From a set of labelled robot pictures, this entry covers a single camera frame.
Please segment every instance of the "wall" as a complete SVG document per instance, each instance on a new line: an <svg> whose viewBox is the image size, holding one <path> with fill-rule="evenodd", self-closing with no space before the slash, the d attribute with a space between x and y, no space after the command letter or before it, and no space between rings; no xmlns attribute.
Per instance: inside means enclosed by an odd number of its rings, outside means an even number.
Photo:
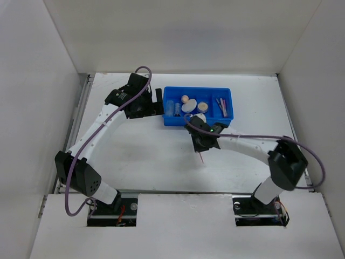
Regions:
<svg viewBox="0 0 345 259"><path fill-rule="evenodd" d="M279 75L287 107L300 141L324 161L325 195L345 249L345 1L324 0ZM320 170L311 162L317 182Z"/></svg>
<svg viewBox="0 0 345 259"><path fill-rule="evenodd" d="M320 0L45 0L79 72L279 72Z"/></svg>
<svg viewBox="0 0 345 259"><path fill-rule="evenodd" d="M76 70L42 0L0 1L0 257L28 258Z"/></svg>

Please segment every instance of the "white panel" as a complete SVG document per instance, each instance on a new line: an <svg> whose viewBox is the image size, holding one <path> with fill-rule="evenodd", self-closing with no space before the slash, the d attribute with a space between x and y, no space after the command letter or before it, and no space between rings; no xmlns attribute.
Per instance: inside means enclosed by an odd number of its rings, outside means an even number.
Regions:
<svg viewBox="0 0 345 259"><path fill-rule="evenodd" d="M71 195L77 207L84 197ZM284 227L236 227L231 196L139 196L137 227L85 227L87 206L68 217L63 195L49 195L31 259L224 258L343 259L321 194L282 195Z"/></svg>
<svg viewBox="0 0 345 259"><path fill-rule="evenodd" d="M87 131L115 88L125 85L129 74L97 73L81 122L78 138ZM231 127L248 134L292 136L276 77L154 74L152 88L165 86L228 87L234 120ZM275 141L262 145L273 149ZM165 127L162 116L124 122L94 158L94 168L118 189L185 192L251 193L270 176L270 170L249 156L211 149L199 154L183 127Z"/></svg>
<svg viewBox="0 0 345 259"><path fill-rule="evenodd" d="M323 1L279 79L299 140L320 154L327 177L320 188L345 248L345 1ZM320 170L310 161L316 181Z"/></svg>
<svg viewBox="0 0 345 259"><path fill-rule="evenodd" d="M45 0L79 72L279 72L320 0Z"/></svg>
<svg viewBox="0 0 345 259"><path fill-rule="evenodd" d="M42 0L0 2L0 257L22 259L79 78Z"/></svg>

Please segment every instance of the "beige round object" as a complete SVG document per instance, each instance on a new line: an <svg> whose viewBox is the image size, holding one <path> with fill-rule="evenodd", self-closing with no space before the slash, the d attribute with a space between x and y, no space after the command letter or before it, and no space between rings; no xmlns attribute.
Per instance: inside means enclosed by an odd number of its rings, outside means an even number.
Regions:
<svg viewBox="0 0 345 259"><path fill-rule="evenodd" d="M207 103L201 101L201 102L198 104L198 112L206 113L208 110L209 110L209 106L208 106Z"/></svg>
<svg viewBox="0 0 345 259"><path fill-rule="evenodd" d="M181 101L185 104L189 100L188 96L182 96Z"/></svg>

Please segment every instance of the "white wall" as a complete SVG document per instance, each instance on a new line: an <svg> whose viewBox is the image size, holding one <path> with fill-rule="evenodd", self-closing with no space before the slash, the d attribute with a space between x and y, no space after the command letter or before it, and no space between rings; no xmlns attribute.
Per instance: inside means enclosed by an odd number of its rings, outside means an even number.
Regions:
<svg viewBox="0 0 345 259"><path fill-rule="evenodd" d="M0 0L0 257L28 258L79 78L42 0Z"/></svg>
<svg viewBox="0 0 345 259"><path fill-rule="evenodd" d="M345 1L324 0L279 75L297 136L324 161L320 188L345 249ZM310 163L314 182L320 179Z"/></svg>
<svg viewBox="0 0 345 259"><path fill-rule="evenodd" d="M320 0L45 0L79 72L276 73Z"/></svg>

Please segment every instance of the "blue bin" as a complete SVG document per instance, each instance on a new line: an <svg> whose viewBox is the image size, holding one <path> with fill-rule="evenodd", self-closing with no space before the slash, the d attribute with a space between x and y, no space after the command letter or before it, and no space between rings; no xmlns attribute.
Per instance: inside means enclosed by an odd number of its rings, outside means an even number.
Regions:
<svg viewBox="0 0 345 259"><path fill-rule="evenodd" d="M187 95L189 99L196 99L199 104L201 101L208 104L209 109L205 113L207 123L212 126L216 122L220 122L229 125L233 120L233 109L231 92L228 88L207 88L207 87L178 87L178 86L167 86L164 88L163 95L163 105L164 111L166 103L168 100L174 101L174 103L180 103L181 107L183 103L181 102L181 97ZM223 117L223 113L220 110L217 99L225 99L226 101L226 111L227 118ZM198 113L197 108L191 112L191 114ZM184 126L185 122L183 120L184 112L181 111L181 117L173 117L163 115L165 126Z"/></svg>

